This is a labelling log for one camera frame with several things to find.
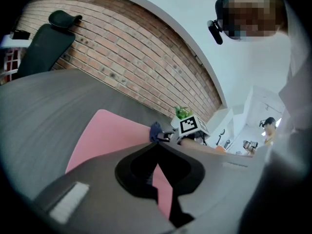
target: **chair headrest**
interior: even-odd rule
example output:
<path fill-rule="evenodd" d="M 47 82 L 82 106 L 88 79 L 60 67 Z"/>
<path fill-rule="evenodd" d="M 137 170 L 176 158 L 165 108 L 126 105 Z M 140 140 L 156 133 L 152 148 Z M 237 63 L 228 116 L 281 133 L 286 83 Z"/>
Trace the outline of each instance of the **chair headrest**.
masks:
<path fill-rule="evenodd" d="M 68 29 L 75 22 L 81 19 L 82 19 L 81 15 L 73 17 L 62 10 L 57 10 L 49 16 L 49 22 L 53 26 L 61 28 L 61 29 Z"/>

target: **pink desk mat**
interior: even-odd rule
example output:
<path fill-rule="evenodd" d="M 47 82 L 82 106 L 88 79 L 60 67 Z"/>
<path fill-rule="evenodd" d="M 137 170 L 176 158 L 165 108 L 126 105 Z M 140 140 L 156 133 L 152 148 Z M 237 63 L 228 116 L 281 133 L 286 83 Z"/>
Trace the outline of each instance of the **pink desk mat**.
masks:
<path fill-rule="evenodd" d="M 149 143 L 149 133 L 147 126 L 106 110 L 98 110 L 78 140 L 66 173 L 93 157 Z M 158 189 L 158 207 L 169 218 L 173 189 L 158 165 L 154 171 L 153 186 Z"/>

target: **black chair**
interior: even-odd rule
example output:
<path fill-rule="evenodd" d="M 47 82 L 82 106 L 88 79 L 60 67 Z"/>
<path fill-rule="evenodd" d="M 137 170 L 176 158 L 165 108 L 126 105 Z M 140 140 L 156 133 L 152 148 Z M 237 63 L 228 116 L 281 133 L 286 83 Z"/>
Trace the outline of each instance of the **black chair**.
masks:
<path fill-rule="evenodd" d="M 68 29 L 81 15 L 71 16 L 62 10 L 57 10 L 49 16 L 50 24 L 44 24 L 34 36 L 25 56 L 23 57 L 16 77 L 21 78 L 37 73 L 50 71 L 55 62 L 74 42 L 76 36 Z"/>

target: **potted plant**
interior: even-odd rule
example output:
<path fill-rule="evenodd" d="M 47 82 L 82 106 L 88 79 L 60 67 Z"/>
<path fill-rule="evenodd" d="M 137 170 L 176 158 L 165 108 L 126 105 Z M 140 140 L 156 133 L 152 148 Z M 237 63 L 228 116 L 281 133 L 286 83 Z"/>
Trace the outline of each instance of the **potted plant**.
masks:
<path fill-rule="evenodd" d="M 175 107 L 175 116 L 171 121 L 173 128 L 179 128 L 180 120 L 185 119 L 188 116 L 193 114 L 192 110 L 187 110 L 187 107 L 176 106 Z"/>

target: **green plant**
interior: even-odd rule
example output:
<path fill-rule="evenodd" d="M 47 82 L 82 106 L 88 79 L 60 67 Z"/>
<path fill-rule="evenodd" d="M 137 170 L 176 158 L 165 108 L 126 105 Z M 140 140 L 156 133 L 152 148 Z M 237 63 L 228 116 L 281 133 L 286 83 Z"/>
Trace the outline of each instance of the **green plant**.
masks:
<path fill-rule="evenodd" d="M 185 119 L 188 116 L 191 116 L 193 114 L 192 110 L 187 111 L 187 107 L 180 107 L 180 106 L 176 106 L 175 107 L 175 115 L 179 118 L 179 119 Z"/>

